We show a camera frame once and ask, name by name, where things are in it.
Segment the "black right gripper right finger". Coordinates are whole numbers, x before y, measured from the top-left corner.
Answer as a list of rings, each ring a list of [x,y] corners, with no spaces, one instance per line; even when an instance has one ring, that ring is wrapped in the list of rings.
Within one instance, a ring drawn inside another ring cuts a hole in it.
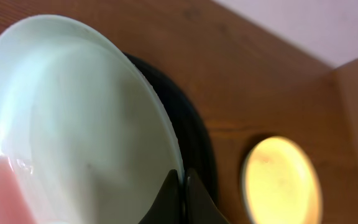
[[[186,210],[190,224],[229,224],[226,217],[215,206],[197,172],[186,173]]]

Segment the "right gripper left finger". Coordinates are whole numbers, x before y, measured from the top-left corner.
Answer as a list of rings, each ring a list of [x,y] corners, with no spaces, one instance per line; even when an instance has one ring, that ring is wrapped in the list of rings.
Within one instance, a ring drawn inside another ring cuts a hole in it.
[[[181,187],[175,169],[167,174],[151,208],[139,224],[179,224],[182,218]]]

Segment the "yellow plate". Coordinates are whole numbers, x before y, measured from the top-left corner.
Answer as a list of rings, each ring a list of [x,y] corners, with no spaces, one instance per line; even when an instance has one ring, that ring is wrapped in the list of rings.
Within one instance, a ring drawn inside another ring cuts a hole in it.
[[[294,141],[269,136],[241,167],[242,202],[251,223],[321,223],[323,195],[309,157]]]

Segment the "light blue plate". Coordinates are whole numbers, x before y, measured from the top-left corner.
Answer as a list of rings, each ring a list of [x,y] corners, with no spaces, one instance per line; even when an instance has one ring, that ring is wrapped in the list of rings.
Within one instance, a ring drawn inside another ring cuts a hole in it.
[[[141,71],[58,15],[0,35],[0,223],[139,223],[184,166]]]

